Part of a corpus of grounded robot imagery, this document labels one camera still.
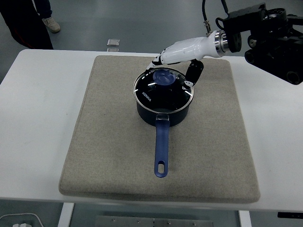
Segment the saucepan handle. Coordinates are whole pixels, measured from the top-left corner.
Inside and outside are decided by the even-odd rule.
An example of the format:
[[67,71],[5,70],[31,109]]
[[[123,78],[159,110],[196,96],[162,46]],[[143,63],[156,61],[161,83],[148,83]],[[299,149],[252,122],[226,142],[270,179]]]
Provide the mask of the saucepan handle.
[[165,177],[169,169],[169,117],[157,116],[155,175]]

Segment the person's leg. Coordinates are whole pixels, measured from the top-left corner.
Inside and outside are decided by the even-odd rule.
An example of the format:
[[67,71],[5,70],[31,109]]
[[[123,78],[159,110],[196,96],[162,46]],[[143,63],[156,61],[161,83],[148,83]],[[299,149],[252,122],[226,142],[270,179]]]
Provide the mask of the person's leg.
[[0,13],[18,43],[30,49],[53,50],[49,34],[32,0],[0,0]]
[[51,4],[49,0],[34,0],[37,13],[39,13],[45,26],[49,28],[52,33],[60,31],[59,24],[52,18]]
[[50,18],[52,16],[51,4],[49,0],[34,0],[37,13],[41,19]]

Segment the pot lid knob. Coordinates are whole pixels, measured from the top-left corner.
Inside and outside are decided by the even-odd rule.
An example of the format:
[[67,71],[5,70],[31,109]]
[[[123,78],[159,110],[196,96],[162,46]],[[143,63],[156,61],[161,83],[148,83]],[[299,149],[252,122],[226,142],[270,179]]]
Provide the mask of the pot lid knob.
[[153,80],[156,84],[167,86],[175,82],[176,75],[169,70],[157,70],[153,74]]

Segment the handle hole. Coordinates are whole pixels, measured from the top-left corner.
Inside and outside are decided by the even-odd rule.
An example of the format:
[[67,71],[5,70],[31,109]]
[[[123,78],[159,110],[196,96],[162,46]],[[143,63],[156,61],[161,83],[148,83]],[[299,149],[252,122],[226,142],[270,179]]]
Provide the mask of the handle hole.
[[158,173],[163,174],[164,173],[164,162],[159,162],[158,164]]

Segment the brand logo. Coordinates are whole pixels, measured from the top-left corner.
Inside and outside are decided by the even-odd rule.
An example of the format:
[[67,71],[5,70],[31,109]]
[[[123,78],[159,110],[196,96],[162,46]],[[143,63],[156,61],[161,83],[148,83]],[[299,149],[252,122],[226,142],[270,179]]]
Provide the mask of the brand logo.
[[148,95],[145,93],[145,92],[142,92],[142,95],[144,95],[145,96],[145,98],[147,98],[150,102],[152,101],[152,99],[151,98],[149,98],[148,97]]

